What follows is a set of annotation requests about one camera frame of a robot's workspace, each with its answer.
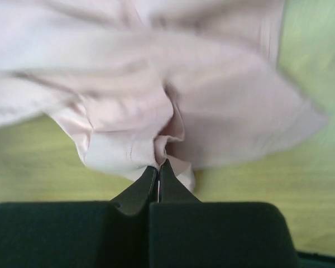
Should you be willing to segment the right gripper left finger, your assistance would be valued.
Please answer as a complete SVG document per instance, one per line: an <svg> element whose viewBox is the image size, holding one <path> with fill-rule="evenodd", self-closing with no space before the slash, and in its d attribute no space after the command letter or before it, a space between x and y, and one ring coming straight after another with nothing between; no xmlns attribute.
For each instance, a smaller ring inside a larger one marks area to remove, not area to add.
<svg viewBox="0 0 335 268"><path fill-rule="evenodd" d="M136 216L157 200L158 170L148 166L142 175L109 203L126 216Z"/></svg>

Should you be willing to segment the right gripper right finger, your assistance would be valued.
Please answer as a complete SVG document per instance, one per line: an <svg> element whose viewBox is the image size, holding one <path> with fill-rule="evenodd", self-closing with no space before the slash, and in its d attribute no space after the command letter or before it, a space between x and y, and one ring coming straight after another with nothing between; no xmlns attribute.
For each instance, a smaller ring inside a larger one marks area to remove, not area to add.
<svg viewBox="0 0 335 268"><path fill-rule="evenodd" d="M169 160L165 160L160 168L158 185L157 201L159 203L201 202L177 179Z"/></svg>

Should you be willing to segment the dusty pink graphic t-shirt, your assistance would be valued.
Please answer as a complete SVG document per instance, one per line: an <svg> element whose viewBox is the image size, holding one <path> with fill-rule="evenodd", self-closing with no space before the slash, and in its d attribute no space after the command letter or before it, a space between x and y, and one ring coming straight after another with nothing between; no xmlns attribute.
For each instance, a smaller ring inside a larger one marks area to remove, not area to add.
<svg viewBox="0 0 335 268"><path fill-rule="evenodd" d="M0 127L42 114L135 180L286 150L327 119L276 69L284 1L0 1Z"/></svg>

